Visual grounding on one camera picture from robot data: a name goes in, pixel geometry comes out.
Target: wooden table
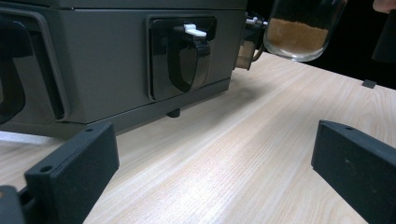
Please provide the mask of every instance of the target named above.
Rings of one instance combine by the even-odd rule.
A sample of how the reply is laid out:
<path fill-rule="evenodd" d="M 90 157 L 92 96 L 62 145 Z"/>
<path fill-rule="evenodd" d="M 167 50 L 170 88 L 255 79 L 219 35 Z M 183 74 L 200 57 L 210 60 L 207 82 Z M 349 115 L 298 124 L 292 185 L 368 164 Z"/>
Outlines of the wooden table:
<path fill-rule="evenodd" d="M 223 94 L 119 135 L 85 223 L 365 223 L 310 164 L 320 119 L 396 147 L 396 91 L 361 83 L 263 54 Z M 0 184 L 21 189 L 62 143 L 0 133 Z"/>

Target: coffee machine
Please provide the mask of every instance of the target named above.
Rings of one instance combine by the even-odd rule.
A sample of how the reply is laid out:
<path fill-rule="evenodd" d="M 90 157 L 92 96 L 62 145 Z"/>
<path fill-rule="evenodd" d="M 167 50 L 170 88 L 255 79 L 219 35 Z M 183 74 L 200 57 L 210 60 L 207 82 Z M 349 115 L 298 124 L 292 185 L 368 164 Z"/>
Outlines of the coffee machine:
<path fill-rule="evenodd" d="M 116 132 L 227 91 L 244 1 L 0 1 L 0 130 Z"/>

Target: black lever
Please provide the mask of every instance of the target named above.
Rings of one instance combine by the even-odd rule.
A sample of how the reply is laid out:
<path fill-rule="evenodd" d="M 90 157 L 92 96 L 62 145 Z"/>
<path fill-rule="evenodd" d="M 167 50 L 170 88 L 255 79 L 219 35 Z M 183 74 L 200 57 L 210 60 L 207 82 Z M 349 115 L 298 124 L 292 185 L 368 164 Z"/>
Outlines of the black lever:
<path fill-rule="evenodd" d="M 88 126 L 29 169 L 19 193 L 0 186 L 0 222 L 82 223 L 119 166 L 112 125 Z"/>
<path fill-rule="evenodd" d="M 29 32 L 19 22 L 0 20 L 0 80 L 3 101 L 0 104 L 0 124 L 21 112 L 25 95 L 13 58 L 32 55 Z"/>
<path fill-rule="evenodd" d="M 172 84 L 180 91 L 187 92 L 196 90 L 205 85 L 210 63 L 210 47 L 205 36 L 194 36 L 186 34 L 184 28 L 175 27 L 174 33 L 168 38 L 168 70 Z M 192 77 L 184 78 L 181 71 L 180 51 L 182 49 L 193 49 L 195 51 L 195 63 L 189 66 Z"/>

